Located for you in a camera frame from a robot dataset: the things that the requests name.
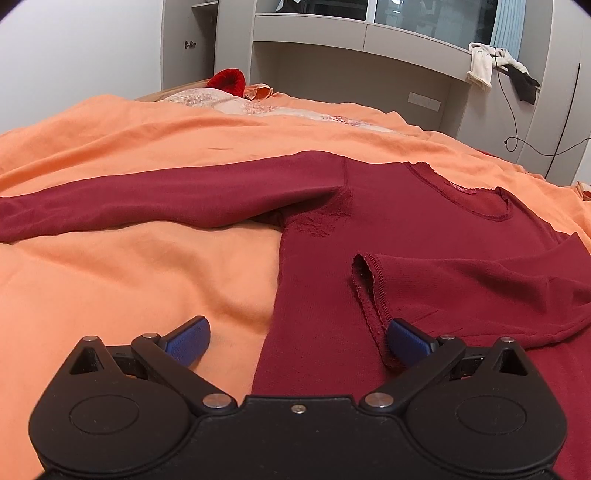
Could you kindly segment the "grey built-in wardrobe unit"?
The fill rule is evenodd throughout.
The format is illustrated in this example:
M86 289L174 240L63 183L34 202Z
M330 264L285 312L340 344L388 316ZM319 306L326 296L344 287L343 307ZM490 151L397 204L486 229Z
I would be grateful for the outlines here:
M590 18L577 3L526 1L520 51L509 53L541 85L530 105L501 68L490 90L469 83L469 46L373 22L257 13L257 2L164 2L163 86L236 68L294 97L398 113L557 185L589 180ZM410 104L410 92L440 111Z

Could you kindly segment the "small orange cloth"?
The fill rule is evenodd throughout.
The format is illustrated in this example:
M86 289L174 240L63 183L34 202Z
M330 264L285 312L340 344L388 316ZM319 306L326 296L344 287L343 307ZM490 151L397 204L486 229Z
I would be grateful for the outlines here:
M245 87L243 97L249 101L260 101L273 96L274 90L270 85L257 83Z

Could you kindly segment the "bright red cloth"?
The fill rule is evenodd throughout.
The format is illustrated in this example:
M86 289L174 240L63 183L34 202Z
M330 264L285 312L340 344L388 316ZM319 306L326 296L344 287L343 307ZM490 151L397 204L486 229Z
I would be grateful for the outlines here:
M245 75L239 69L224 69L214 74L207 81L206 87L242 98L246 87Z

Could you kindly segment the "black garment on ledge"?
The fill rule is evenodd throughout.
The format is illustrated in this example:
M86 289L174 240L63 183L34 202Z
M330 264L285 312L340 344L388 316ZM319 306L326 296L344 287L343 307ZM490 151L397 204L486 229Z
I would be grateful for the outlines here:
M535 105L541 88L540 83L528 73L524 73L513 65L505 66L511 84L520 101Z

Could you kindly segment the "white garment on ledge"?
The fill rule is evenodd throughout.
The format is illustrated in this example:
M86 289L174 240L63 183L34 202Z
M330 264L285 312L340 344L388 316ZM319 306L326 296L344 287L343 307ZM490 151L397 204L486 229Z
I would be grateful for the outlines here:
M472 42L469 44L468 50L471 54L471 64L466 74L466 80L483 90L492 88L494 68L501 68L508 72L507 66L512 66L523 74L529 74L527 67L516 60L505 48Z

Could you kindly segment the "right light blue curtain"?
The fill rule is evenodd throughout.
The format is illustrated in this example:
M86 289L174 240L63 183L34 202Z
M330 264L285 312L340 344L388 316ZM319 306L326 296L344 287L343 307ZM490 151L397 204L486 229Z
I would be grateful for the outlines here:
M518 55L525 15L525 0L498 0L490 45Z

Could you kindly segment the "window with open sash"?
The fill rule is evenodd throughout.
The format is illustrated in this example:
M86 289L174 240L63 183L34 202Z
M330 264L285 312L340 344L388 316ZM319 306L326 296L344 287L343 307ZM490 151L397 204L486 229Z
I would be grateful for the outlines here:
M498 3L486 0L259 1L257 13L322 15L373 22L461 48L491 40Z

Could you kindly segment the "white wall socket plate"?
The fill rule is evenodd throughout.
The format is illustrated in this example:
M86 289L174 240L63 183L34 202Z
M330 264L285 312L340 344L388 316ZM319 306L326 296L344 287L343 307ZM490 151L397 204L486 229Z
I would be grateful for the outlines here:
M439 100L415 92L409 93L408 102L434 112L439 112L441 108L441 102Z

